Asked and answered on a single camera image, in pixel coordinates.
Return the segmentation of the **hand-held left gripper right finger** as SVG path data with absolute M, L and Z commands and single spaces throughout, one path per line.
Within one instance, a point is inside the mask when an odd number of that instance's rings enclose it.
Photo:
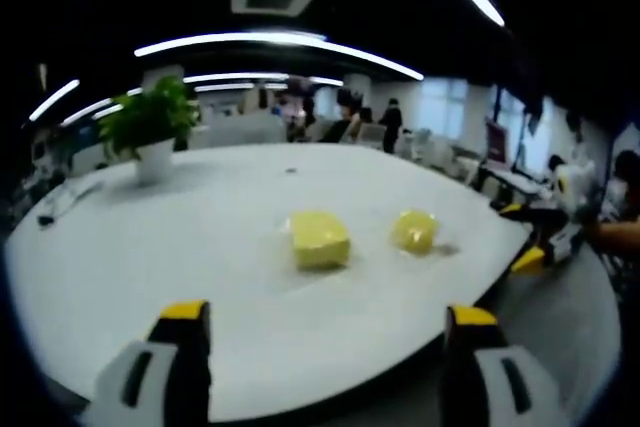
M 526 348 L 511 344 L 489 311 L 446 309 L 442 426 L 568 426 L 557 382 Z

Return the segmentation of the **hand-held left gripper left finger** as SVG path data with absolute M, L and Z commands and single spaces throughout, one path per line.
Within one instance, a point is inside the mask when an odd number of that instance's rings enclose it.
M 211 307 L 172 304 L 147 337 L 129 343 L 98 374 L 84 426 L 207 426 L 212 374 Z

